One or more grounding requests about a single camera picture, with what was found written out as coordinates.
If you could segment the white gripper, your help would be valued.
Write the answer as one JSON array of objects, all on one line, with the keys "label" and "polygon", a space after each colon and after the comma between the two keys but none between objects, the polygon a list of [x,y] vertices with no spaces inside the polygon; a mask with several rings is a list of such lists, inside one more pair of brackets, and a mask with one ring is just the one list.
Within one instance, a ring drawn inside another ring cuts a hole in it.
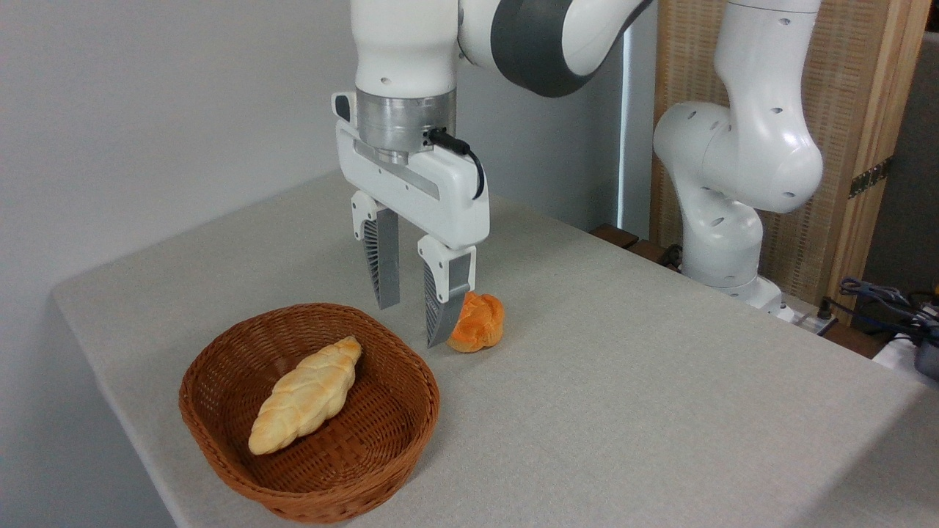
[{"label": "white gripper", "polygon": [[431,235],[418,241],[427,347],[446,342],[474,290],[473,245],[489,236],[489,194],[475,195],[476,165],[444,148],[412,153],[406,164],[387,163],[345,120],[336,123],[336,140],[343,176],[361,190],[351,200],[354,236],[363,244],[379,309],[400,301],[399,214]]}]

